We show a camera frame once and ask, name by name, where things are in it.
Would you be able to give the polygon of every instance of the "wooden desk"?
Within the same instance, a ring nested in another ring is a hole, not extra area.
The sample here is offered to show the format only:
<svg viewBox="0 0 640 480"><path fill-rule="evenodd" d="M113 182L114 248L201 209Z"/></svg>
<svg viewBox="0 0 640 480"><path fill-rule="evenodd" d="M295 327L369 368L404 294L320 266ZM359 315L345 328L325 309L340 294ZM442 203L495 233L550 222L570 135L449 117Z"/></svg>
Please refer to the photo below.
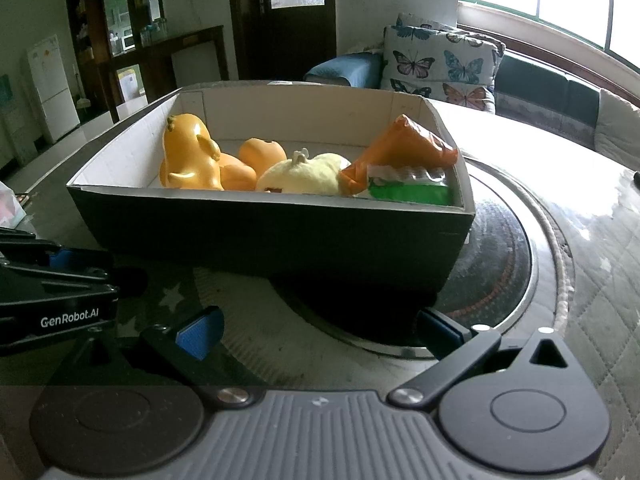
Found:
<svg viewBox="0 0 640 480"><path fill-rule="evenodd" d="M222 33L222 25L204 28L189 34L168 38L150 46L137 48L119 56L113 56L108 61L98 63L100 78L107 89L107 104L114 122L118 121L116 106L124 102L117 71L128 66L140 66L147 99L149 102L155 101L177 89L171 54L191 46L209 43L210 41L216 49L220 79L228 81L229 70L226 64L225 43Z"/></svg>

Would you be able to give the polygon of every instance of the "window frame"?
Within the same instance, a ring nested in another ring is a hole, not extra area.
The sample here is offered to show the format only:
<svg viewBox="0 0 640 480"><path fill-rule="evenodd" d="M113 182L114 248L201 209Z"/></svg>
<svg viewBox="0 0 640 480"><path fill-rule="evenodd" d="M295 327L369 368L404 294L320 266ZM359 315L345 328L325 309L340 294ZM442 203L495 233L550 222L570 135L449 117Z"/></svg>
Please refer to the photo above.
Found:
<svg viewBox="0 0 640 480"><path fill-rule="evenodd" d="M551 22L548 22L547 20L543 20L542 18L540 18L540 0L538 0L537 5L536 5L536 13L535 13L535 15L527 14L526 12L521 12L520 10L511 9L511 7L505 7L505 6L502 6L502 5L499 5L499 4L494 4L494 3L491 3L491 2L487 2L485 0L459 0L459 1L460 2L469 2L469 3L472 3L472 4L477 4L477 5L485 6L485 7L490 7L492 9L498 9L498 10L501 10L502 12L508 12L509 14L514 14L515 16L519 16L521 18L525 18L527 20L531 20L533 22L537 22L537 23L541 23L542 25L546 25L547 27L555 29L558 32L562 32L563 34L571 36L572 38L577 38L578 40L583 41L584 43L587 43L588 45L592 46L593 48L596 48L597 50L600 50L601 52L604 52L605 54L607 54L608 56L612 57L616 61L624 64L625 66L627 66L628 68L630 68L634 72L640 74L640 66L634 65L632 62L630 62L629 60L625 59L622 56L619 56L617 53L615 53L614 51L612 51L610 49L611 31L612 31L612 28L613 28L613 11L614 11L614 6L615 6L615 0L609 0L609 17L607 19L607 36L606 36L606 40L605 40L604 46L599 46L598 44L593 43L593 41L591 41L591 40L587 40L586 38L580 36L579 34L575 34L574 32L572 32L570 30L567 30L566 28L559 27L559 25L556 25L555 23L551 23Z"/></svg>

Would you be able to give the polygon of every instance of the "butterfly print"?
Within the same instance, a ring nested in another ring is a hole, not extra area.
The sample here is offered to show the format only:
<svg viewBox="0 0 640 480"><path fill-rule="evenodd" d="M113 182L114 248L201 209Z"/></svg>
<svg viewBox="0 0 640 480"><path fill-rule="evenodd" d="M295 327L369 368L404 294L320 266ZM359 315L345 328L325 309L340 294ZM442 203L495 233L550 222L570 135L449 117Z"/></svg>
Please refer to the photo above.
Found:
<svg viewBox="0 0 640 480"><path fill-rule="evenodd" d="M413 91L407 89L406 85L412 86L409 83L402 83L398 79L390 79L391 86L396 92L404 92L405 94L421 95L422 97L429 97L431 95L431 87L423 86L421 88L414 87Z"/></svg>
<svg viewBox="0 0 640 480"><path fill-rule="evenodd" d="M460 63L460 60L448 50L444 51L444 59L449 67L449 80L450 81L467 81L469 84L477 85L480 80L478 79L479 73L482 72L482 64L484 60L479 57L469 61L466 65Z"/></svg>
<svg viewBox="0 0 640 480"><path fill-rule="evenodd" d="M481 112L486 110L486 90L481 86L474 88L471 92L463 93L453 86L442 83L442 89L447 96L447 103L475 108Z"/></svg>
<svg viewBox="0 0 640 480"><path fill-rule="evenodd" d="M391 25L391 28L395 30L398 38L408 38L414 40L414 36L419 40L428 40L434 34L437 34L437 30L431 30L430 28L409 27L402 24L402 20L398 19L395 25Z"/></svg>
<svg viewBox="0 0 640 480"><path fill-rule="evenodd" d="M465 43L468 43L470 46L474 48L478 48L479 46L482 46L482 41L476 40L476 38L473 38L468 34L459 34L458 32L450 32L449 34L447 34L447 39L451 43L460 43L460 41L465 41Z"/></svg>
<svg viewBox="0 0 640 480"><path fill-rule="evenodd" d="M398 62L398 72L402 75L415 74L418 79L424 79L429 76L429 69L433 64L435 58L433 57L423 57L418 61L411 61L407 56L405 56L402 52L394 50L394 56L396 57L396 61Z"/></svg>

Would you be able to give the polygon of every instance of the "microwave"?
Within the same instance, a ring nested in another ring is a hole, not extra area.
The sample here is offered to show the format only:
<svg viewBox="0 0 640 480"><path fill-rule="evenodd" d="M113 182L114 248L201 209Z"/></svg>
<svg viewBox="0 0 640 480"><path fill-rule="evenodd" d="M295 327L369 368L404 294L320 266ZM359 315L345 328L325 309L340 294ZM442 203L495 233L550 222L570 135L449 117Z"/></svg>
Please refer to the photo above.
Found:
<svg viewBox="0 0 640 480"><path fill-rule="evenodd" d="M123 50L131 50L135 48L136 45L133 41L133 34L131 33L131 29L127 28L122 35L122 49Z"/></svg>

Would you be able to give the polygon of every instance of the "blue cushion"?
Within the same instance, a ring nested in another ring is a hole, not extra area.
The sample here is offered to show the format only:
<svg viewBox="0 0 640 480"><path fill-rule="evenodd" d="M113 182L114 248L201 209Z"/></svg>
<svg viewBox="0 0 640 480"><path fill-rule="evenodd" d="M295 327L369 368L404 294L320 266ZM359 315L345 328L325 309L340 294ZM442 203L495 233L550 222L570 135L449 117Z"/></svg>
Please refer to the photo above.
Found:
<svg viewBox="0 0 640 480"><path fill-rule="evenodd" d="M382 74L382 54L360 52L344 54L325 61L305 74L305 81L345 84L356 88L379 88Z"/></svg>
<svg viewBox="0 0 640 480"><path fill-rule="evenodd" d="M600 89L571 74L567 74L566 78L569 91L562 113L595 128L600 108Z"/></svg>
<svg viewBox="0 0 640 480"><path fill-rule="evenodd" d="M542 61L507 52L495 91L595 127L600 91L590 83Z"/></svg>
<svg viewBox="0 0 640 480"><path fill-rule="evenodd" d="M568 83L557 68L506 52L495 77L495 91L562 113Z"/></svg>

